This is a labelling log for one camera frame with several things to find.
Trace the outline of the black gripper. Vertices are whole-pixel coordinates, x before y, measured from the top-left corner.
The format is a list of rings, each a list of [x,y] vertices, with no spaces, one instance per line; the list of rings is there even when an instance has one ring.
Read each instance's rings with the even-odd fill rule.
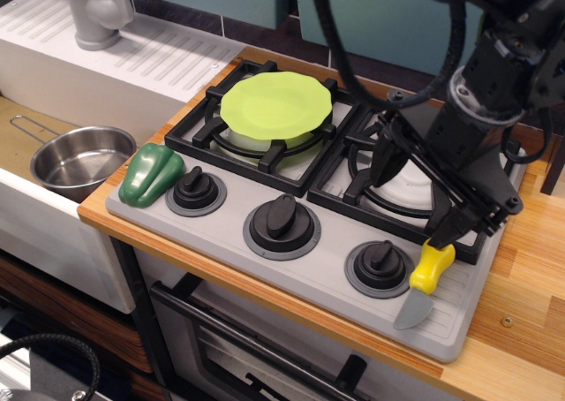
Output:
[[[381,187],[411,160],[429,177],[437,177],[458,199],[430,239],[446,247],[470,231],[495,234],[524,205],[501,165],[505,132],[520,114],[496,116],[452,102],[436,108],[387,102],[382,130],[374,142],[372,186]]]

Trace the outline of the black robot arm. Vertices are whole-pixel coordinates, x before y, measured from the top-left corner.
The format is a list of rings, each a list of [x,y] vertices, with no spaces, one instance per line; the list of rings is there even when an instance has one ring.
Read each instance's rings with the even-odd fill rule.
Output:
[[[443,106],[425,97],[389,102],[373,152],[374,185],[412,160],[452,200],[431,230],[442,248],[474,231],[495,233],[523,203],[501,159],[528,163],[509,151],[513,127],[525,117],[552,126],[549,110],[564,98],[564,0],[435,0],[448,4],[452,36],[438,81]]]

